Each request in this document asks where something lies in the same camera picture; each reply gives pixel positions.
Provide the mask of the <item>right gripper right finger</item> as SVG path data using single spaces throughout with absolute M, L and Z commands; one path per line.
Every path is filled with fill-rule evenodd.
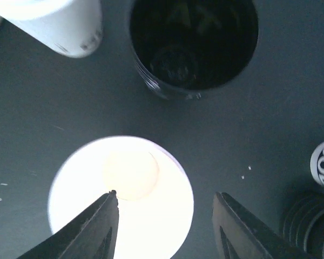
M 215 193 L 212 223 L 219 258 L 313 258 L 289 245 L 227 193 Z

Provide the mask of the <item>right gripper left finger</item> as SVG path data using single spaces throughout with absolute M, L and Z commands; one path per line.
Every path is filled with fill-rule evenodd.
M 18 259 L 114 258 L 118 221 L 118 199 L 112 190 Z

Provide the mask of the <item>white paper coffee cup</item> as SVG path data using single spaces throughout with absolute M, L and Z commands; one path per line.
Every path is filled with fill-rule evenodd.
M 173 257 L 190 231 L 192 186 L 173 155 L 139 137 L 98 139 L 66 159 L 49 191 L 51 232 L 112 190 L 119 210 L 114 257 Z

